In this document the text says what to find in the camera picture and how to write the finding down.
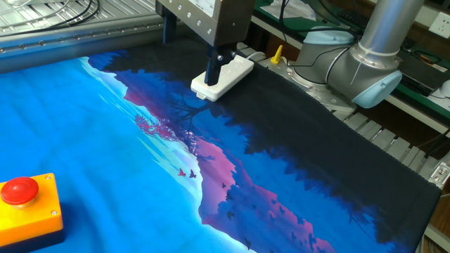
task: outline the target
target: red button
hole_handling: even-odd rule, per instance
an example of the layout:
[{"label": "red button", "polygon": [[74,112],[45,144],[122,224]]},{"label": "red button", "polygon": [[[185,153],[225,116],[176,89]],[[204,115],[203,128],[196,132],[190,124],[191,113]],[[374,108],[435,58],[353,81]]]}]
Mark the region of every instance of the red button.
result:
[{"label": "red button", "polygon": [[5,183],[0,191],[1,199],[9,205],[23,205],[32,201],[39,192],[39,185],[29,177],[19,177]]}]

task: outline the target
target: pink tree print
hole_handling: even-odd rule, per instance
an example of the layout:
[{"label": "pink tree print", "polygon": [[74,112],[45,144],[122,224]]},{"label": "pink tree print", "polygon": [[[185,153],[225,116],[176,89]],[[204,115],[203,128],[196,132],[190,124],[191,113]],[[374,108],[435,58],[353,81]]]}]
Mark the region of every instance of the pink tree print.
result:
[{"label": "pink tree print", "polygon": [[152,121],[149,121],[139,115],[136,115],[135,117],[136,125],[149,136],[155,136],[158,135],[159,137],[165,139],[166,141],[175,141],[176,136],[175,133],[164,124],[164,122],[157,122],[154,123]]}]

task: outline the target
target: yellow button housing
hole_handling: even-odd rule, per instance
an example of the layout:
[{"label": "yellow button housing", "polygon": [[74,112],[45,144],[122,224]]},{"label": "yellow button housing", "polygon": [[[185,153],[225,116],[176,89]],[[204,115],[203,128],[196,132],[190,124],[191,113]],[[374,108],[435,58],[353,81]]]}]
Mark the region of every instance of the yellow button housing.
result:
[{"label": "yellow button housing", "polygon": [[[55,176],[32,179],[39,185],[39,192],[30,205],[16,209],[0,198],[0,247],[63,229]],[[0,183],[0,190],[5,183]]]}]

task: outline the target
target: metal wire rack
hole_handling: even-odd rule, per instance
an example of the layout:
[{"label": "metal wire rack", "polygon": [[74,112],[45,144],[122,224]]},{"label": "metal wire rack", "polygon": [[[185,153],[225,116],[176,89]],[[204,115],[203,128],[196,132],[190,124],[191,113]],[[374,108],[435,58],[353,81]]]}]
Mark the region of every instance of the metal wire rack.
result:
[{"label": "metal wire rack", "polygon": [[[79,15],[89,5],[89,0],[40,1],[48,3],[39,4],[39,1],[33,0],[30,2],[31,4],[12,6],[6,0],[0,0],[0,36],[50,27]],[[100,11],[86,23],[139,18],[155,14],[154,0],[99,1],[101,3]],[[94,1],[89,10],[73,22],[92,14],[96,8],[97,4]]]}]

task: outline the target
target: wall socket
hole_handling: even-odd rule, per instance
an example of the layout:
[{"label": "wall socket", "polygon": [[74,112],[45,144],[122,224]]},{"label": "wall socket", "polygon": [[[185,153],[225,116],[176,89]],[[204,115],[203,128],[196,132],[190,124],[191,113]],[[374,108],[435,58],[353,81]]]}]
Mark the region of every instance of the wall socket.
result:
[{"label": "wall socket", "polygon": [[430,26],[430,31],[448,39],[450,37],[450,15],[439,13]]}]

